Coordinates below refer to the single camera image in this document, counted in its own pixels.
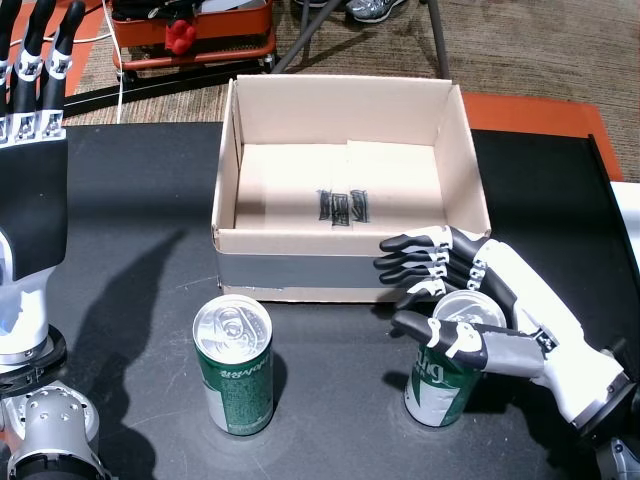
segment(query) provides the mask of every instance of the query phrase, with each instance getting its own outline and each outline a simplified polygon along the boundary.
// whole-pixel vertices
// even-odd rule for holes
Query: green can
[[[506,327],[498,304],[490,297],[470,290],[445,295],[436,305],[433,317]],[[444,427],[460,418],[481,376],[478,370],[463,367],[446,355],[420,345],[418,360],[405,388],[404,403],[420,423]]]
[[[216,425],[233,435],[262,430],[273,415],[269,314],[243,295],[205,304],[193,322],[198,360]]]

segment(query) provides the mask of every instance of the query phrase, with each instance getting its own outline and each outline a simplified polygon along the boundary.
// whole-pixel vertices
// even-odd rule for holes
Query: open cardboard box
[[[403,231],[489,215],[449,80],[239,76],[229,85],[212,233],[224,293],[392,301],[373,259]]]

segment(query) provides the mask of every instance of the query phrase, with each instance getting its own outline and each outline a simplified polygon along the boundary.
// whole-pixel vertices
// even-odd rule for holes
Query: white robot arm
[[[46,286],[67,240],[65,80],[85,6],[72,2],[42,68],[55,0],[38,0],[10,72],[21,0],[0,4],[0,433],[10,480],[110,479],[97,456],[98,413],[57,381],[66,344],[47,321]],[[39,78],[40,94],[37,93]]]
[[[635,384],[608,352],[585,339],[580,322],[547,283],[505,243],[453,227],[427,227],[387,239],[375,266],[382,283],[408,282],[392,323],[428,347],[482,371],[530,378],[549,388],[567,422],[592,431]],[[427,319],[406,311],[458,290],[492,297],[511,329]]]

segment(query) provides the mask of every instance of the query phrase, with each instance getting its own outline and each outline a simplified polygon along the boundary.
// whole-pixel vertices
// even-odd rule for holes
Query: shoe
[[[294,2],[301,7],[304,5],[304,0],[294,0]],[[309,8],[322,8],[327,3],[329,3],[327,0],[309,0]]]
[[[402,2],[404,0],[351,0],[345,10],[358,22],[380,23]]]

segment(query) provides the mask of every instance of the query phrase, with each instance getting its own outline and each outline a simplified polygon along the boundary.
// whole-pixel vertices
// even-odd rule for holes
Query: red toy
[[[196,28],[187,20],[176,20],[167,25],[164,45],[176,55],[184,55],[196,40]]]

